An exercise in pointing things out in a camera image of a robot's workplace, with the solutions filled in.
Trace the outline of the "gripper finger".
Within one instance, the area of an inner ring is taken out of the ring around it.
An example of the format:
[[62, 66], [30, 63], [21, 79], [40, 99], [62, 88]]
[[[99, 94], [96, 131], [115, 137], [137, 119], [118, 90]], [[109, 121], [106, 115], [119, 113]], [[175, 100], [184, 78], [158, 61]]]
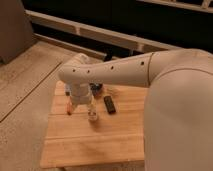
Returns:
[[93, 103], [89, 103], [86, 105], [89, 112], [95, 111], [95, 107]]

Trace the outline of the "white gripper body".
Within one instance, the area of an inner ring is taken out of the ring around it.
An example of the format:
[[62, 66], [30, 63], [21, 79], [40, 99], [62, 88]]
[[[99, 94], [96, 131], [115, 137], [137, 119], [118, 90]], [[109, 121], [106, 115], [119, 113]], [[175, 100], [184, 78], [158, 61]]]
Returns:
[[70, 98], [74, 105], [90, 104], [92, 93], [88, 84], [71, 84]]

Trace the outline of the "orange-tipped gripper finger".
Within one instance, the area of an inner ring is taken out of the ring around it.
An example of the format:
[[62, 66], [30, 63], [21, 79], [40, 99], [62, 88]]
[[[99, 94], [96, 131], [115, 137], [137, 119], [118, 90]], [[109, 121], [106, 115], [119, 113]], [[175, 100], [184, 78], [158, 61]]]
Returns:
[[67, 114], [68, 114], [68, 115], [72, 115], [72, 112], [73, 112], [73, 105], [72, 105], [72, 102], [69, 101], [69, 102], [67, 103]]

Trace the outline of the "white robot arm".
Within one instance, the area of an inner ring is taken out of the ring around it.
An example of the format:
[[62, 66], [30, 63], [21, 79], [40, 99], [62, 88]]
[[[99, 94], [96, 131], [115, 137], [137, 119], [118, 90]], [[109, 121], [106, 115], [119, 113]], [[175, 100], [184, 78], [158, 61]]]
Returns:
[[91, 64], [77, 54], [59, 69], [73, 103], [91, 83], [146, 87], [146, 171], [213, 171], [213, 54], [177, 49]]

